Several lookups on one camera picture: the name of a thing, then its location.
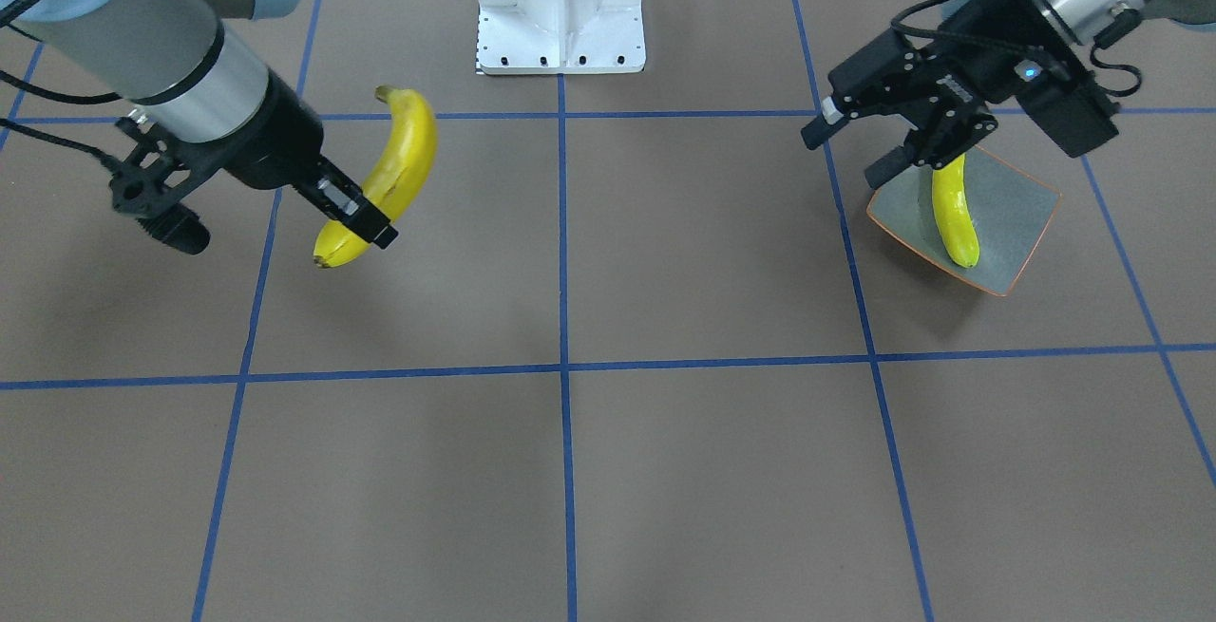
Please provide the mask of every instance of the yellow banana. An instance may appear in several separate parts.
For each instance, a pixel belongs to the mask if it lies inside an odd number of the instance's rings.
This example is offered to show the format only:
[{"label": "yellow banana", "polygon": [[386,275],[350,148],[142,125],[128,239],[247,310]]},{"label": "yellow banana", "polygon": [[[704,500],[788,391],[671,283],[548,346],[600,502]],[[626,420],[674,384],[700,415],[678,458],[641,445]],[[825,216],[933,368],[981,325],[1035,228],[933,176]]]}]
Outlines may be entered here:
[{"label": "yellow banana", "polygon": [[974,267],[980,262],[980,241],[975,236],[975,224],[967,208],[967,191],[963,188],[963,164],[967,154],[933,173],[933,219],[946,244],[950,258],[958,266]]},{"label": "yellow banana", "polygon": [[[417,90],[382,85],[376,89],[376,98],[387,103],[393,130],[362,190],[367,200],[389,220],[398,220],[427,181],[439,145],[439,130],[434,112]],[[368,245],[345,225],[331,220],[316,237],[313,261],[321,267],[342,266],[364,254]]]}]

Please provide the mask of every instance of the robotic arm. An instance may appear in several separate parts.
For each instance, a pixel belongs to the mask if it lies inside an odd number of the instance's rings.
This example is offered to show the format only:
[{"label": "robotic arm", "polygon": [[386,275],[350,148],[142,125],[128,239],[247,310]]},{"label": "robotic arm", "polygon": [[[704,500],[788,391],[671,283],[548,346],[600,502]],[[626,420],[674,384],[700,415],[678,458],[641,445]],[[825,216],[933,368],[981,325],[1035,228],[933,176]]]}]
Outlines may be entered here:
[{"label": "robotic arm", "polygon": [[390,220],[321,154],[319,117],[220,19],[286,16],[297,2],[0,0],[0,26],[55,46],[134,103],[117,124],[136,142],[126,159],[72,146],[108,169],[114,210],[157,241],[186,254],[204,249],[210,236],[181,199],[225,169],[249,188],[291,185],[330,219],[387,247],[396,236]]},{"label": "robotic arm", "polygon": [[[831,97],[803,129],[817,149],[852,119],[902,115],[912,124],[903,146],[866,169],[871,188],[908,166],[942,168],[963,154],[998,121],[990,102],[1017,98],[1060,149],[1073,158],[1118,136],[1111,115],[1139,86],[1133,67],[1107,64],[1107,50],[1143,19],[1167,17],[1181,24],[1216,22],[1216,0],[929,0],[902,11],[891,28],[832,69]],[[903,19],[934,5],[950,16],[938,29],[911,28]],[[928,39],[917,47],[912,38]],[[1074,55],[1090,46],[1098,68],[1137,75],[1130,90],[1102,89]]]}]

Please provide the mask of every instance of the banana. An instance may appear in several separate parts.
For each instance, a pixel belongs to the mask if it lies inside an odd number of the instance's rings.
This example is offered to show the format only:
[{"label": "banana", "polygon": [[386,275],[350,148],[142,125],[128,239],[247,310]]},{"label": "banana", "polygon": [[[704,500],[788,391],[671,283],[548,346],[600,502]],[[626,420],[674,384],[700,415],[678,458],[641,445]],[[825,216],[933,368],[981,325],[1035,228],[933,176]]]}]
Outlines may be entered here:
[{"label": "banana", "polygon": [[967,208],[967,191],[963,186],[963,166],[967,154],[933,173],[933,219],[946,244],[950,258],[958,266],[974,267],[980,262],[980,241],[975,236],[975,224]]},{"label": "banana", "polygon": [[[439,132],[434,111],[417,90],[382,85],[376,89],[376,98],[387,103],[393,117],[393,130],[376,168],[364,181],[362,190],[368,202],[389,220],[398,220],[430,175]],[[316,237],[313,261],[319,267],[338,267],[354,261],[367,247],[370,244],[364,238],[355,236],[337,220],[331,220]]]}]

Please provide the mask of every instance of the white plastic base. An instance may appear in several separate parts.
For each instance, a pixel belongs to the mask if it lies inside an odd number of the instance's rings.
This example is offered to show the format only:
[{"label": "white plastic base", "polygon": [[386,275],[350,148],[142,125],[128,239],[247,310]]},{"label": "white plastic base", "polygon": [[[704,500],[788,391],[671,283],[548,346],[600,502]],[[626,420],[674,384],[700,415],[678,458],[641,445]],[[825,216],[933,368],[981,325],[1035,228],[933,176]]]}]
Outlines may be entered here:
[{"label": "white plastic base", "polygon": [[636,73],[642,0],[479,0],[477,68],[494,74]]}]

